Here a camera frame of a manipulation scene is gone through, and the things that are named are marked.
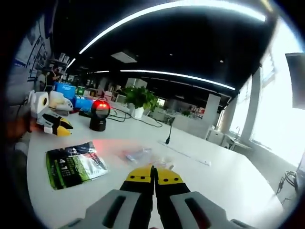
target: blue box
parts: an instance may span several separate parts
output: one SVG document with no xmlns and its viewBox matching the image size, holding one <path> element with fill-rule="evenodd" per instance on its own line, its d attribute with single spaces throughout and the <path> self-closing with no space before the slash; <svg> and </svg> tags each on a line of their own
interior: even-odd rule
<svg viewBox="0 0 305 229">
<path fill-rule="evenodd" d="M 56 83 L 55 91 L 63 93 L 63 97 L 72 100 L 75 96 L 76 87 L 67 83 Z"/>
<path fill-rule="evenodd" d="M 74 107 L 84 111 L 90 111 L 94 100 L 83 96 L 76 95 L 74 97 Z"/>
</svg>

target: white table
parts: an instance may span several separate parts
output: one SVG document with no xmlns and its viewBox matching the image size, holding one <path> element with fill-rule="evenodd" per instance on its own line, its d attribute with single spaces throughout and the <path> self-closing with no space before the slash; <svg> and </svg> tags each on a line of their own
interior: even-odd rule
<svg viewBox="0 0 305 229">
<path fill-rule="evenodd" d="M 282 213 L 282 206 L 267 181 L 243 155 L 175 128 L 169 144 L 175 149 L 172 150 L 158 143 L 166 140 L 168 125 L 155 128 L 133 119 L 124 123 L 107 120 L 104 132 L 94 132 L 89 129 L 89 118 L 72 114 L 67 119 L 74 127 L 71 136 L 56 137 L 34 132 L 30 139 L 27 164 L 30 199 L 36 215 L 48 228 L 58 228 L 75 218 L 85 217 L 86 208 L 110 190 L 119 189 L 135 167 L 126 164 L 117 153 L 137 144 L 171 158 L 173 171 L 180 174 L 188 188 L 201 192 L 224 208 L 228 219 L 260 226 Z M 149 117 L 142 119 L 155 124 Z M 48 178 L 46 151 L 87 141 L 93 141 L 98 156 L 105 160 L 110 173 L 85 184 L 54 190 Z M 211 166 L 199 161 L 211 162 Z M 153 226 L 163 228 L 155 199 L 150 221 L 150 227 Z"/>
</svg>

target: red light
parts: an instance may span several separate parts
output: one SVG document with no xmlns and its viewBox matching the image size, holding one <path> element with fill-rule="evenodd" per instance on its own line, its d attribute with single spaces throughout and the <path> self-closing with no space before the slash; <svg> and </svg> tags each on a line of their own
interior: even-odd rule
<svg viewBox="0 0 305 229">
<path fill-rule="evenodd" d="M 94 101 L 93 107 L 99 107 L 99 108 L 103 108 L 103 109 L 110 109 L 110 106 L 103 100 L 96 100 Z"/>
</svg>

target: faucet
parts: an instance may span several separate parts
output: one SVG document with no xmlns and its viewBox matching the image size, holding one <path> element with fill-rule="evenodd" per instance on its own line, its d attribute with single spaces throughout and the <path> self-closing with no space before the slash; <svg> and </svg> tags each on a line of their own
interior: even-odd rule
<svg viewBox="0 0 305 229">
<path fill-rule="evenodd" d="M 235 140 L 237 140 L 237 138 L 238 138 L 238 135 L 239 135 L 239 132 L 240 132 L 240 127 L 238 126 L 237 128 L 236 128 L 236 130 L 238 129 L 238 132 L 236 133 L 236 136 L 235 136 Z"/>
</svg>

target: sink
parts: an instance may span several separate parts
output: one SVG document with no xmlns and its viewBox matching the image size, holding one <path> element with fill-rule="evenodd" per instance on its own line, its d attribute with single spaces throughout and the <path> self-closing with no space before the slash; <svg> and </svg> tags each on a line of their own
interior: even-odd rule
<svg viewBox="0 0 305 229">
<path fill-rule="evenodd" d="M 233 142 L 234 142 L 234 145 L 235 146 L 239 146 L 239 147 L 242 147 L 242 148 L 245 148 L 245 149 L 252 149 L 251 147 L 249 147 L 249 146 L 246 146 L 244 143 L 242 143 L 241 141 L 240 141 L 240 139 L 235 139 L 235 138 L 233 138 L 233 137 L 231 137 L 231 136 L 229 136 L 229 135 L 226 135 L 228 138 L 230 138 Z"/>
</svg>

